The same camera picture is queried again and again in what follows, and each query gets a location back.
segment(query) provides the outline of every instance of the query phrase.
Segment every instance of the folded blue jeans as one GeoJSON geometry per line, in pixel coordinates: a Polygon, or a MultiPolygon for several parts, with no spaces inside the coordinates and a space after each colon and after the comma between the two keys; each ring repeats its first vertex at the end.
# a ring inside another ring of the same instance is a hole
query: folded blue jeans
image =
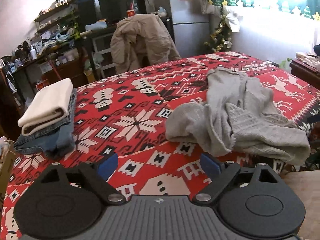
{"type": "Polygon", "coordinates": [[[73,89],[68,106],[68,115],[57,123],[43,128],[34,134],[18,137],[14,150],[28,155],[43,152],[49,158],[56,159],[71,152],[75,147],[73,139],[74,117],[77,90],[73,89]]]}

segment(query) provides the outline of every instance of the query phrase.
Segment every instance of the silver refrigerator door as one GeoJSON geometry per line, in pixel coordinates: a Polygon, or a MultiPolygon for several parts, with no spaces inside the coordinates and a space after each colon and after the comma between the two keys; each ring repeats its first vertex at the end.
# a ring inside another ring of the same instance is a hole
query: silver refrigerator door
{"type": "Polygon", "coordinates": [[[206,52],[204,43],[209,39],[209,23],[175,24],[173,31],[175,44],[182,58],[206,52]]]}
{"type": "Polygon", "coordinates": [[[170,0],[170,5],[173,24],[209,22],[201,13],[201,0],[170,0]]]}

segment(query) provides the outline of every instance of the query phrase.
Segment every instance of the crumpled gray sweater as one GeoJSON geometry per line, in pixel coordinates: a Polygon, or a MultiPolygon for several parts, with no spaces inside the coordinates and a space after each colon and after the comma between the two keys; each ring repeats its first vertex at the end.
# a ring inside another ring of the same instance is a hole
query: crumpled gray sweater
{"type": "Polygon", "coordinates": [[[307,136],[276,109],[272,89],[223,67],[207,76],[207,103],[178,106],[165,124],[169,141],[198,143],[215,157],[236,150],[304,163],[310,155],[307,136]]]}

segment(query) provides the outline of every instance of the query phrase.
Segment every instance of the beige jacket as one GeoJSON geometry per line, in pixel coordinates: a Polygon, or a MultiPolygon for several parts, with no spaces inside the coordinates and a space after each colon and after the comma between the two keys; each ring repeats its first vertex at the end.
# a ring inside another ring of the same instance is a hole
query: beige jacket
{"type": "Polygon", "coordinates": [[[145,56],[150,65],[181,59],[168,30],[154,14],[138,14],[118,22],[111,54],[117,74],[143,67],[145,56]]]}

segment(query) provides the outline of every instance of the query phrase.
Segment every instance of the christmas tablecloth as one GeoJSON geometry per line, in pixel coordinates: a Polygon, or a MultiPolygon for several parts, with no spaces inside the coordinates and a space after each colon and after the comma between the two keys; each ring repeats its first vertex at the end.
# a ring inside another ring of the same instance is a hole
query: christmas tablecloth
{"type": "MultiPolygon", "coordinates": [[[[259,78],[273,89],[277,108],[309,133],[307,117],[320,109],[317,89],[268,62],[223,52],[157,64],[78,88],[76,148],[60,163],[72,167],[115,152],[119,165],[108,182],[127,199],[132,194],[193,197],[210,183],[199,163],[202,150],[197,144],[168,142],[165,121],[182,103],[206,100],[208,69],[218,66],[259,78]]],[[[284,166],[279,160],[237,152],[219,159],[248,167],[265,162],[276,172],[284,166]]],[[[17,157],[4,198],[1,239],[21,236],[14,205],[50,163],[40,153],[17,157]]]]}

